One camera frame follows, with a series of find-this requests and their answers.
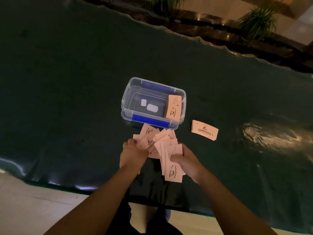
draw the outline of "potted plant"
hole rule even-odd
[[[185,0],[150,0],[155,13],[160,15],[168,15],[176,8],[179,8]]]
[[[268,7],[255,8],[241,17],[238,20],[241,38],[245,41],[251,41],[253,39],[262,40],[272,32],[275,32],[276,19],[273,17],[273,14],[276,11],[276,7],[270,4]]]

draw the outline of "clear plastic box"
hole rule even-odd
[[[179,121],[163,118],[168,95],[182,96],[182,113]],[[154,111],[147,106],[154,106]],[[122,98],[122,117],[128,121],[147,123],[161,128],[177,129],[184,121],[186,112],[186,92],[182,89],[157,82],[133,77],[130,79]]]

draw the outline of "white sticker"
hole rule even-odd
[[[158,111],[159,107],[155,106],[155,105],[151,105],[151,104],[148,104],[147,106],[147,110],[150,110],[154,113],[156,113]]]
[[[141,106],[146,106],[146,105],[147,105],[147,100],[141,99]]]

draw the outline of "tiled floor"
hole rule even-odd
[[[7,173],[0,173],[0,235],[43,234],[86,197],[30,186]],[[144,233],[148,217],[154,208],[134,203],[130,205],[131,224],[139,232]],[[185,235],[223,234],[216,219],[212,217],[172,211],[170,223]],[[278,234],[293,234],[277,231]]]

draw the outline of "forearm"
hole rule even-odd
[[[45,235],[105,234],[139,170],[129,166],[121,167],[107,183],[65,215]]]
[[[198,181],[208,195],[213,213],[225,235],[276,234],[209,171],[205,170]]]

